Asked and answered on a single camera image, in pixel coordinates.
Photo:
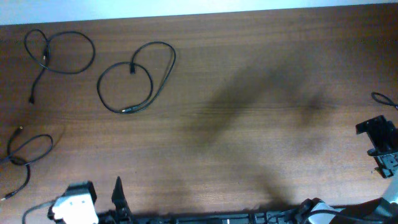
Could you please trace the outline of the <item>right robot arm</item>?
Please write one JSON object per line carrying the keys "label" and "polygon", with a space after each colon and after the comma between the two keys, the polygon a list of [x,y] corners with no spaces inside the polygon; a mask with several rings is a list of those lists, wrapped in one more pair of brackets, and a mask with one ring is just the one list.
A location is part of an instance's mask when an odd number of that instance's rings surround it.
{"label": "right robot arm", "polygon": [[357,124],[356,133],[368,135],[373,148],[367,154],[382,178],[392,179],[388,188],[377,199],[344,208],[318,202],[297,214],[297,223],[397,223],[397,128],[380,115]]}

